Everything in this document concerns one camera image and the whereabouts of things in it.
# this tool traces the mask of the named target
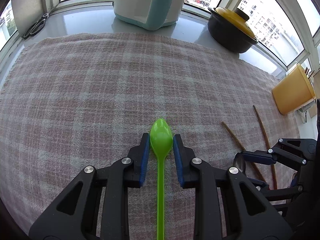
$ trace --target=kettle handle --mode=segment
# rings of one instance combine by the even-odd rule
[[[151,0],[145,29],[155,31],[162,27],[167,18],[172,0]]]

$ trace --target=plaid tablecloth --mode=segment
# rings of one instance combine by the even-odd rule
[[[126,156],[160,117],[197,157],[226,169],[239,148],[221,121],[247,150],[265,150],[252,105],[271,145],[299,136],[293,114],[276,108],[277,83],[232,54],[156,35],[45,39],[23,50],[1,94],[0,197],[28,232],[81,169]],[[259,167],[272,185],[271,168]],[[276,170],[278,187],[287,187],[292,171],[280,164]],[[165,192],[166,239],[191,239],[194,190],[180,188],[172,153]],[[131,239],[156,239],[156,195],[150,151],[144,187],[129,189]]]

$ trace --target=metal pin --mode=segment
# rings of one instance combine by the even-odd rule
[[[91,173],[91,172],[93,172],[94,171],[94,168],[92,167],[92,166],[86,166],[85,168],[84,168],[84,172],[85,173]]]
[[[193,162],[194,164],[200,164],[200,163],[202,162],[202,160],[201,160],[200,158],[193,158],[193,159],[192,159],[192,162]]]
[[[121,162],[122,162],[123,164],[129,164],[129,163],[131,162],[131,159],[128,158],[128,157],[125,157],[125,158],[123,158],[123,159],[121,160]]]
[[[239,172],[239,170],[236,167],[231,167],[231,168],[229,168],[229,172],[232,174],[237,174]]]

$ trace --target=orange plastic container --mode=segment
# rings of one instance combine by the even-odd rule
[[[316,98],[313,85],[300,64],[272,89],[272,95],[281,114],[288,114]]]

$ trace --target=spoon handle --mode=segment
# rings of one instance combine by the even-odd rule
[[[164,160],[158,159],[157,240],[164,240]]]

